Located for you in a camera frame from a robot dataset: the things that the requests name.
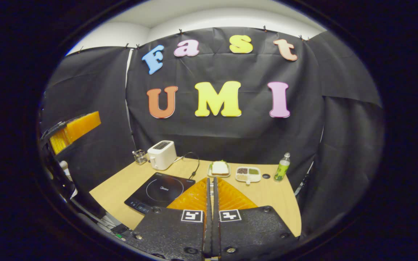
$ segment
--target pink letter i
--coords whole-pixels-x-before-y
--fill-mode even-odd
[[[272,110],[269,112],[270,117],[289,117],[290,111],[287,109],[286,95],[288,84],[282,82],[270,82],[267,86],[272,90]]]

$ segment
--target bread slice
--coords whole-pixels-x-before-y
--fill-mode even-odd
[[[223,161],[214,161],[212,163],[212,175],[229,175],[229,167]]]

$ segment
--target wooden table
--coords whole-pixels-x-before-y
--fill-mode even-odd
[[[210,163],[210,161],[200,161],[199,168],[193,178],[196,182],[207,178],[207,170]],[[229,165],[231,175],[223,179],[241,191],[257,206],[272,206],[291,232],[295,236],[299,236],[301,233],[301,215],[298,203],[290,182],[286,177],[281,182],[274,181],[273,176],[277,170],[277,165],[253,165],[244,163],[229,163]],[[135,229],[144,215],[133,210],[123,202],[155,172],[188,178],[196,166],[197,159],[189,158],[181,159],[173,163],[167,170],[155,170],[148,162],[143,165],[138,165],[136,162],[133,162],[98,185],[98,187],[90,191],[90,194],[107,212],[118,219],[118,221],[131,229]],[[271,177],[269,179],[262,178],[260,182],[251,183],[251,185],[247,186],[246,183],[235,180],[235,171],[240,166],[258,167],[262,174],[268,173]]]

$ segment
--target foam letter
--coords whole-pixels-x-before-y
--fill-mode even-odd
[[[275,40],[274,44],[278,46],[280,54],[283,58],[290,61],[296,61],[298,59],[298,56],[296,54],[292,54],[290,50],[290,48],[295,49],[295,47],[291,43],[288,43],[285,39]]]
[[[149,113],[158,119],[168,118],[175,111],[175,92],[179,88],[177,86],[169,86],[164,89],[167,92],[167,109],[159,109],[159,94],[161,89],[151,89],[146,94],[149,96]]]
[[[215,116],[224,105],[221,114],[225,117],[238,117],[241,111],[238,108],[238,89],[241,84],[236,81],[228,81],[220,90],[219,94],[214,90],[209,82],[197,83],[194,88],[198,90],[198,110],[194,114],[198,117],[209,116],[209,110],[206,103]]]
[[[160,51],[164,50],[164,46],[158,45],[154,49],[152,49],[149,53],[146,53],[143,58],[141,58],[141,61],[145,61],[146,64],[148,64],[149,67],[149,74],[155,73],[157,70],[159,70],[162,67],[162,63],[158,62],[162,61],[164,56]]]
[[[272,110],[269,112],[270,117],[286,118],[290,116],[287,109],[286,90],[288,84],[281,82],[270,82],[267,86],[272,90]]]
[[[179,48],[176,48],[174,51],[174,55],[178,57],[182,57],[185,55],[195,56],[196,54],[199,53],[198,45],[199,45],[199,42],[196,40],[186,40],[186,41],[180,42],[177,45],[179,46]]]
[[[232,53],[250,53],[253,50],[253,45],[250,44],[251,38],[247,35],[234,35],[229,41]]]

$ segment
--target white wall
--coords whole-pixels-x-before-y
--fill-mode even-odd
[[[88,33],[67,54],[83,49],[100,46],[124,46],[130,47],[147,42],[149,28],[131,23],[105,23]]]
[[[314,28],[294,18],[279,15],[268,11],[261,11],[248,8],[218,8],[190,13],[178,18],[161,23],[153,28],[136,25],[126,22],[107,22],[91,31],[69,52],[100,46],[125,46],[130,47],[137,44],[143,45],[150,41],[176,34],[179,29],[190,31],[202,28],[242,26],[251,28],[262,28],[290,34],[293,36],[302,35],[303,38],[310,37],[325,31]]]
[[[247,8],[218,8],[184,15],[151,28],[147,42],[176,34],[183,31],[201,28],[216,28],[225,26],[241,26],[248,28],[263,28],[290,34],[303,38],[322,33],[323,30],[313,28],[303,22],[276,13]]]

